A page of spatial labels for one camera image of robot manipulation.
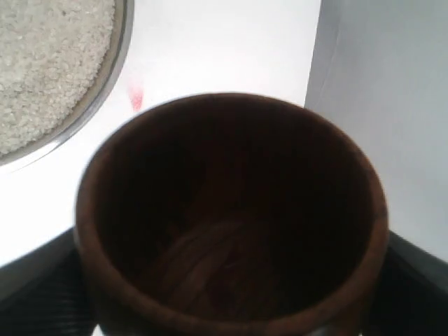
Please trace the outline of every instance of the brown wooden cup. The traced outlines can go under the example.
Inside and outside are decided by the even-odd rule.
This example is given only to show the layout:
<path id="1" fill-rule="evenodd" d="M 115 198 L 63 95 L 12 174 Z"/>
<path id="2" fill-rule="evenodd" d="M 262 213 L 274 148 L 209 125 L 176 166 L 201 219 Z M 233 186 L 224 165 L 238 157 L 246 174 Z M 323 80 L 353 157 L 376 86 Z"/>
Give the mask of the brown wooden cup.
<path id="1" fill-rule="evenodd" d="M 76 241 L 107 335 L 357 335 L 388 240 L 368 159 L 306 109 L 163 104 L 80 185 Z"/>

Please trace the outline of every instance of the rice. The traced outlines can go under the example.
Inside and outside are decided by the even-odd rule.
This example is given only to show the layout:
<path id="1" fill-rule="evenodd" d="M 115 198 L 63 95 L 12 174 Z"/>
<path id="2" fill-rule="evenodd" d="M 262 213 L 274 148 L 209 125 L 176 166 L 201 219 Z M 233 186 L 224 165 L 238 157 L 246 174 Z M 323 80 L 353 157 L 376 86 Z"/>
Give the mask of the rice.
<path id="1" fill-rule="evenodd" d="M 0 0 L 0 156 L 58 126 L 109 49 L 114 0 Z"/>

